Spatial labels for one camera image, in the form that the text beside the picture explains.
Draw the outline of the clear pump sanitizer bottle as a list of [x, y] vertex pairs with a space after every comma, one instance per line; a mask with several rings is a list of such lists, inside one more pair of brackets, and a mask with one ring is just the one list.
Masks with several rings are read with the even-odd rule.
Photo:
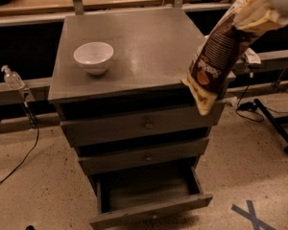
[[1, 72], [4, 74], [4, 81], [10, 89], [20, 90], [25, 87], [24, 81], [16, 72], [12, 71], [8, 65], [3, 65]]

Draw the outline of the white ceramic bowl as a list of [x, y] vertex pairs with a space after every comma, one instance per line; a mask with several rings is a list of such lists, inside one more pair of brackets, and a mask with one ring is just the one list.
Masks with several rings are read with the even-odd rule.
[[104, 74], [114, 55], [111, 45], [105, 42], [89, 42], [78, 47], [73, 58], [77, 65], [91, 75]]

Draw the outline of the brown chip bag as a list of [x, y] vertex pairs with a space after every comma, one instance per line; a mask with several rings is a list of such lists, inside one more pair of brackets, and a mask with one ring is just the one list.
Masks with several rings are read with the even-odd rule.
[[201, 115], [212, 109], [236, 61], [266, 33], [237, 30], [233, 25], [236, 9], [235, 1], [193, 56], [182, 81], [189, 87]]

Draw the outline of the middle grey drawer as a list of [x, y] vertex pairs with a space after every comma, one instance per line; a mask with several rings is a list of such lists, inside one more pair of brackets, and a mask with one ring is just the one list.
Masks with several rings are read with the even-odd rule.
[[209, 139], [199, 138], [152, 148], [130, 149], [80, 158], [85, 175], [109, 173], [202, 155]]

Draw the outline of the blue tape cross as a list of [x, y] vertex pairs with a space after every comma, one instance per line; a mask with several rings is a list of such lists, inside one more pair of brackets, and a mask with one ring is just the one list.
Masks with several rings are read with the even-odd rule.
[[257, 217], [251, 200], [247, 200], [246, 203], [248, 210], [244, 210], [235, 204], [231, 206], [231, 210], [239, 216], [249, 220], [252, 224], [252, 230], [276, 230], [273, 226]]

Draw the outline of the black rolling stand leg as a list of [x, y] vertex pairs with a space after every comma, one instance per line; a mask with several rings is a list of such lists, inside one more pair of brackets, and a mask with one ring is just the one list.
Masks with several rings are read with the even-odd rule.
[[265, 117], [272, 124], [272, 126], [276, 129], [276, 131], [283, 138], [283, 140], [287, 143], [287, 146], [284, 148], [283, 151], [288, 154], [288, 132], [282, 127], [282, 124], [288, 124], [288, 116], [275, 118], [260, 100], [255, 99], [254, 103], [265, 115]]

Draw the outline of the top grey drawer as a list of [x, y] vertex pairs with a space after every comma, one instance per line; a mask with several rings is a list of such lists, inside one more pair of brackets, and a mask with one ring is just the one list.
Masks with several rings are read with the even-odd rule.
[[215, 126], [224, 106], [225, 103], [219, 101], [204, 116], [193, 105], [98, 119], [64, 121], [60, 125], [70, 146], [81, 147]]

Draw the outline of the grey metal rail barrier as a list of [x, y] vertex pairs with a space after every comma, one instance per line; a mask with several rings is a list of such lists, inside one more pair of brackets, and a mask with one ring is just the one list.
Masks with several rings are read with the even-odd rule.
[[[228, 3], [187, 4], [182, 10], [207, 35], [229, 8]], [[167, 6], [89, 11], [86, 15], [135, 11], [171, 10]], [[32, 89], [46, 89], [46, 80], [52, 75], [58, 50], [63, 20], [72, 12], [0, 17], [0, 69], [8, 64], [21, 74]], [[288, 58], [288, 27], [272, 31], [261, 37], [252, 49], [262, 59]], [[0, 72], [0, 105], [16, 104], [20, 97], [13, 94]]]

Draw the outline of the grey drawer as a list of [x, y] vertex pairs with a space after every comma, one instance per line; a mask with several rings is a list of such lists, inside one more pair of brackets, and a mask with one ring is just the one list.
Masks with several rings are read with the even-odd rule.
[[80, 158], [85, 175], [109, 173], [202, 155], [209, 139], [199, 138], [152, 148], [130, 149]]
[[193, 105], [98, 119], [64, 121], [60, 125], [70, 146], [81, 147], [215, 126], [224, 106], [225, 103], [219, 101], [204, 116]]

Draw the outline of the open bottom drawer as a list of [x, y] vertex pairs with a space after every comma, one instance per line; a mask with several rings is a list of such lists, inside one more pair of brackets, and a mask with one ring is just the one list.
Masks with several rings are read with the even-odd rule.
[[188, 160], [103, 174], [96, 179], [96, 196], [94, 230], [203, 208], [212, 199]]

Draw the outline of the grey wooden drawer cabinet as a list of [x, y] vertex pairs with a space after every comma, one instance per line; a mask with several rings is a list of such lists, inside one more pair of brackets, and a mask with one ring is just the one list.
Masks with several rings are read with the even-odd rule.
[[[74, 15], [65, 19], [48, 100], [60, 122], [196, 105], [182, 79], [204, 37], [180, 9]], [[114, 55], [102, 75], [73, 58], [89, 42]], [[208, 138], [214, 126], [71, 147], [80, 158]]]

